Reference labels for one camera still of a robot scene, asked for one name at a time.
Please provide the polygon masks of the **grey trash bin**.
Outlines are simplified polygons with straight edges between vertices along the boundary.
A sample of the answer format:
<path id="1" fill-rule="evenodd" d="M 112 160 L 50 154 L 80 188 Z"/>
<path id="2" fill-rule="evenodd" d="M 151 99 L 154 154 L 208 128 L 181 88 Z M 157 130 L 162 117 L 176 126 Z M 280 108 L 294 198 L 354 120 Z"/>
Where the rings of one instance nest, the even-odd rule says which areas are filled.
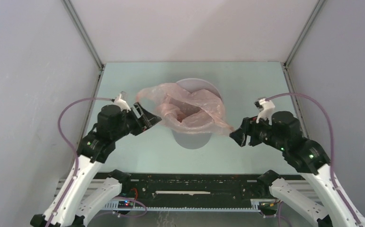
<path id="1" fill-rule="evenodd" d="M 220 95 L 219 90 L 213 84 L 206 80 L 189 78 L 179 80 L 176 83 L 190 93 L 196 92 L 201 89 L 206 89 L 222 100 L 222 96 Z M 172 130 L 172 134 L 176 143 L 186 149 L 202 148 L 209 142 L 210 138 L 212 137 L 211 133 L 185 134 L 176 132 L 174 130 Z"/>

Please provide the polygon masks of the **pink plastic trash bag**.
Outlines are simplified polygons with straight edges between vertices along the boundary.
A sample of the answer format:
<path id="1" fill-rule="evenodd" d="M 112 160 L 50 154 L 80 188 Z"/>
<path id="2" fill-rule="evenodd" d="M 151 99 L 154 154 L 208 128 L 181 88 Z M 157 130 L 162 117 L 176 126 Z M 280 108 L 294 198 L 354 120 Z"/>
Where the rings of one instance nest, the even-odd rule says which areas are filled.
<path id="1" fill-rule="evenodd" d="M 228 136 L 234 130 L 226 122 L 221 98 L 209 90 L 189 92 L 176 83 L 163 83 L 140 90 L 136 100 L 144 99 L 155 104 L 154 112 L 162 124 L 176 132 Z"/>

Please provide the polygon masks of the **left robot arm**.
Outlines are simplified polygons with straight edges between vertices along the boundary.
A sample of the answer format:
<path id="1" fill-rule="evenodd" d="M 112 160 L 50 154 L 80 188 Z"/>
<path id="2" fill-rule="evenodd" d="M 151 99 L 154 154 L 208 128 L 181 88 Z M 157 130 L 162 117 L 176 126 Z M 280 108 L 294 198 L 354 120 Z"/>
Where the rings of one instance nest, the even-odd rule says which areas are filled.
<path id="1" fill-rule="evenodd" d="M 111 199 L 129 195 L 130 175 L 114 170 L 98 189 L 84 197 L 91 181 L 115 150 L 116 142 L 127 135 L 137 136 L 160 121 L 159 116 L 148 112 L 138 102 L 129 107 L 120 99 L 102 107 L 97 123 L 76 149 L 76 159 L 64 185 L 49 208 L 32 217 L 30 225 L 86 227 Z"/>

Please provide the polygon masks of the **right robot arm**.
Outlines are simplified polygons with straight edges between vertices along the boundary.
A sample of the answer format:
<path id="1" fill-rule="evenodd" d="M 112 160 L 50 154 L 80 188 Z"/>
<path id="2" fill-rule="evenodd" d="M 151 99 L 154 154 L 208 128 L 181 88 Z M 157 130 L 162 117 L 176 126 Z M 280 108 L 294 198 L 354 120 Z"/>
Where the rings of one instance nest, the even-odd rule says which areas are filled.
<path id="1" fill-rule="evenodd" d="M 347 206 L 340 197 L 347 199 L 348 195 L 334 188 L 333 182 L 338 180 L 330 174 L 331 161 L 323 147 L 303 137 L 300 122 L 292 113 L 276 112 L 270 121 L 246 117 L 229 136 L 241 147 L 265 144 L 281 151 L 284 160 L 313 188 L 321 204 L 298 192 L 273 170 L 258 178 L 261 197 L 279 199 L 314 227 L 365 227 L 365 217 L 353 203 Z"/>

